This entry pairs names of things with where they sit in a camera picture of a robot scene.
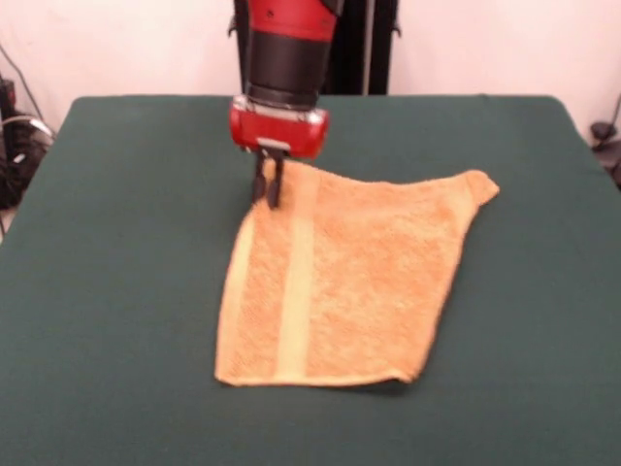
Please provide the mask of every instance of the cable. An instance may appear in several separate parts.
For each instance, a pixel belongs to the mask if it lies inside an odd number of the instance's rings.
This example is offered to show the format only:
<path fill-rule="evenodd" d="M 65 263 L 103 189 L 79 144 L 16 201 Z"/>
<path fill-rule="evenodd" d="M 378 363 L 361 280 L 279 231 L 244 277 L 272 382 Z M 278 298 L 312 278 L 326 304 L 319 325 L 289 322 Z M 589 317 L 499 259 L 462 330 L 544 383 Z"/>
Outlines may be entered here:
<path fill-rule="evenodd" d="M 614 127 L 614 123 L 619 118 L 619 111 L 621 111 L 621 94 L 619 94 L 619 97 L 617 97 L 617 107 L 614 109 L 614 114 L 612 115 L 612 119 L 610 120 L 610 130 L 608 132 L 607 139 L 612 136 L 612 128 Z"/>
<path fill-rule="evenodd" d="M 2 126 L 6 126 L 7 124 L 11 124 L 11 123 L 16 123 L 18 121 L 25 121 L 28 124 L 30 124 L 30 126 L 34 126 L 36 129 L 38 129 L 42 133 L 45 133 L 48 136 L 50 136 L 53 140 L 56 139 L 56 133 L 49 126 L 47 126 L 40 119 L 36 119 L 30 115 L 11 116 L 10 118 L 2 120 Z"/>
<path fill-rule="evenodd" d="M 0 44 L 0 53 L 2 53 L 4 55 L 4 57 L 7 59 L 9 64 L 13 67 L 13 69 L 16 70 L 16 73 L 19 76 L 19 80 L 23 84 L 23 88 L 26 89 L 26 94 L 28 94 L 28 98 L 32 102 L 32 105 L 34 106 L 35 111 L 37 112 L 37 117 L 39 117 L 40 120 L 43 120 L 44 118 L 43 118 L 43 114 L 41 113 L 41 109 L 39 108 L 39 105 L 37 104 L 37 101 L 35 100 L 34 96 L 32 95 L 32 92 L 30 91 L 30 87 L 28 87 L 28 83 L 26 82 L 26 78 L 23 76 L 23 73 L 21 73 L 21 70 L 17 67 L 15 62 L 12 61 L 11 57 L 9 56 L 7 51 L 4 49 L 4 47 L 2 47 L 2 44 Z"/>

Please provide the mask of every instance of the terry cloth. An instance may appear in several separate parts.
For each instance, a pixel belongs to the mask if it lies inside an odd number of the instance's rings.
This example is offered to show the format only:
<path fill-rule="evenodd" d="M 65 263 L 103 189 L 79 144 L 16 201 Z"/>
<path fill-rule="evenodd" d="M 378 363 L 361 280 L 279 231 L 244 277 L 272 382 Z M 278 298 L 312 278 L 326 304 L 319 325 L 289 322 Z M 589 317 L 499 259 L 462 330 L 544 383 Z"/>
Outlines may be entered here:
<path fill-rule="evenodd" d="M 412 382 L 469 227 L 498 192 L 477 170 L 363 183 L 287 161 L 279 208 L 261 200 L 239 230 L 215 377 L 231 385 Z"/>

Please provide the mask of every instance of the orange towel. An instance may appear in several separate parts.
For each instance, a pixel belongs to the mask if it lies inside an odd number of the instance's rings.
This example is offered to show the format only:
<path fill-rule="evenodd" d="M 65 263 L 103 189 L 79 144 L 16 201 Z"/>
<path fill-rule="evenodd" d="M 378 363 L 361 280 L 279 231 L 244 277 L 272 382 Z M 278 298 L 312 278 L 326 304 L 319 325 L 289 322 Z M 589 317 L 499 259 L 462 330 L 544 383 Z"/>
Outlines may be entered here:
<path fill-rule="evenodd" d="M 362 183 L 287 162 L 280 208 L 262 200 L 239 231 L 215 377 L 231 385 L 415 380 L 469 226 L 498 192 L 479 171 Z"/>

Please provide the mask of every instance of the black cable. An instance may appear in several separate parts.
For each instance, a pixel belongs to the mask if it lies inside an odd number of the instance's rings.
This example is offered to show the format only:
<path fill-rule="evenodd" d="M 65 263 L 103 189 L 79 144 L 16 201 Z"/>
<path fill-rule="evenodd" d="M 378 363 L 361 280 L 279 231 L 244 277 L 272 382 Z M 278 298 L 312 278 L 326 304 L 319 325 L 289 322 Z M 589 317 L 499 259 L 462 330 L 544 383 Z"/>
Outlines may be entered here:
<path fill-rule="evenodd" d="M 45 119 L 43 118 L 43 114 L 41 113 L 41 109 L 39 108 L 39 105 L 37 104 L 37 101 L 35 100 L 34 96 L 32 95 L 32 92 L 30 91 L 30 87 L 28 87 L 28 83 L 26 82 L 26 78 L 23 76 L 23 73 L 21 73 L 21 70 L 17 67 L 15 62 L 12 61 L 11 57 L 9 56 L 7 51 L 4 49 L 4 47 L 2 47 L 2 44 L 0 44 L 0 53 L 2 53 L 4 55 L 4 57 L 9 62 L 9 64 L 13 67 L 13 69 L 16 70 L 16 73 L 19 76 L 19 80 L 23 84 L 23 88 L 26 89 L 26 94 L 28 94 L 28 98 L 32 102 L 32 105 L 34 106 L 35 111 L 37 112 L 37 116 L 39 117 L 39 119 L 41 121 L 44 121 Z"/>
<path fill-rule="evenodd" d="M 614 114 L 612 115 L 612 119 L 610 120 L 610 129 L 608 130 L 608 134 L 606 136 L 606 139 L 610 138 L 610 136 L 612 136 L 612 132 L 614 131 L 614 123 L 617 121 L 617 119 L 619 118 L 619 111 L 621 111 L 621 94 L 619 94 L 619 97 L 617 97 L 617 107 L 616 109 L 614 109 Z"/>

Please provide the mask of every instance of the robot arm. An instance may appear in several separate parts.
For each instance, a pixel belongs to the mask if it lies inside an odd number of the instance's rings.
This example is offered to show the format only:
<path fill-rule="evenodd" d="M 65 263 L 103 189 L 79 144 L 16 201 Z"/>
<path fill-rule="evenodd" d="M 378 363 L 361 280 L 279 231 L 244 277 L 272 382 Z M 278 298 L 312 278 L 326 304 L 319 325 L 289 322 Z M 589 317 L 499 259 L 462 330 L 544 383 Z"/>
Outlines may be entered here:
<path fill-rule="evenodd" d="M 277 163 L 268 191 L 278 205 L 283 158 L 318 156 L 329 115 L 315 107 L 344 0 L 248 0 L 245 93 L 233 99 L 233 141 L 257 154 L 253 200 L 265 194 L 263 162 Z"/>

